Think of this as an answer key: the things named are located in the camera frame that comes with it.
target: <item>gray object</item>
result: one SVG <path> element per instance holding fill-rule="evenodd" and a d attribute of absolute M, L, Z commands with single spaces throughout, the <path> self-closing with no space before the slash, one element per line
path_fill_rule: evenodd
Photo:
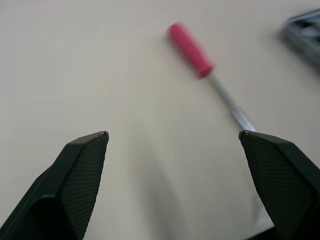
<path fill-rule="evenodd" d="M 289 18 L 281 37 L 312 66 L 320 69 L 320 8 Z"/>

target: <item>beige tabletop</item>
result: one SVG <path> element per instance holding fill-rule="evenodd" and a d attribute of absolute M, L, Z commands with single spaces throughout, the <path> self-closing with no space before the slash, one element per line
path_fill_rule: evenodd
<path fill-rule="evenodd" d="M 166 29 L 188 25 L 257 128 L 320 166 L 320 78 L 277 38 L 316 0 L 0 0 L 0 225 L 64 145 L 109 131 L 87 240 L 241 240 L 238 128 Z"/>

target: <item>white table surface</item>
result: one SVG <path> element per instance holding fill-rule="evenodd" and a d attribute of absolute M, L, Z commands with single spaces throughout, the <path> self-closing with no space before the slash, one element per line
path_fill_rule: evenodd
<path fill-rule="evenodd" d="M 84 239 L 240 240 L 258 232 L 237 126 L 165 32 L 187 24 L 258 129 L 294 142 L 320 166 L 320 78 L 277 39 L 288 17 L 319 6 L 0 0 L 0 224 L 66 143 L 106 130 Z"/>

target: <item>red screwdriver handle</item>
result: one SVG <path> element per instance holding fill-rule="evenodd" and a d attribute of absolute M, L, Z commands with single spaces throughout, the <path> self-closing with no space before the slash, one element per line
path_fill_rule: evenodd
<path fill-rule="evenodd" d="M 215 65 L 208 60 L 204 51 L 196 44 L 186 27 L 182 23 L 175 23 L 169 27 L 168 33 L 199 77 L 205 78 L 208 76 Z"/>

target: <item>screwdriver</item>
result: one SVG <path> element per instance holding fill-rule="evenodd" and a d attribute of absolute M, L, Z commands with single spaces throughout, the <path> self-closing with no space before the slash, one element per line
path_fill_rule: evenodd
<path fill-rule="evenodd" d="M 209 82 L 224 100 L 229 111 L 239 124 L 241 131 L 248 130 L 257 132 L 255 125 L 247 117 L 241 107 L 235 103 L 228 92 L 220 84 L 219 80 L 214 76 L 213 70 L 215 68 L 215 64 L 208 59 L 205 52 L 196 43 L 187 28 L 182 23 L 175 23 L 169 27 L 168 34 L 172 42 L 186 58 L 191 67 L 194 68 L 198 76 L 201 79 L 208 78 Z"/>

